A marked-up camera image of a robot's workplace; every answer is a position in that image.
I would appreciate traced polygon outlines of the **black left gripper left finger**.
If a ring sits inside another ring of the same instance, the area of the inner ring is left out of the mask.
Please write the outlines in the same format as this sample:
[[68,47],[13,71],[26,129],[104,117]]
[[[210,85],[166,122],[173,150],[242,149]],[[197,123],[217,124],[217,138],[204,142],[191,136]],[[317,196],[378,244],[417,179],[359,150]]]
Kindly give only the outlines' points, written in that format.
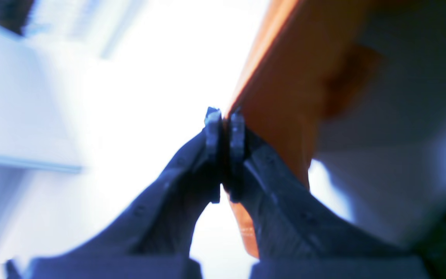
[[107,228],[65,254],[35,258],[27,279],[200,279],[189,257],[195,224],[220,200],[221,111]]

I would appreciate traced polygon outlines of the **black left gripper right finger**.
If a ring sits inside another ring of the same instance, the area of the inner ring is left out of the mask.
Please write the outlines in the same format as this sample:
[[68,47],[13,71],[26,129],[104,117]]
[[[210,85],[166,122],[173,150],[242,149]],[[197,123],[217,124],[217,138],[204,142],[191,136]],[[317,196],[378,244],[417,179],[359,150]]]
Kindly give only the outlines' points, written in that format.
[[249,213],[259,252],[252,279],[428,279],[416,255],[338,217],[236,112],[228,120],[231,200]]

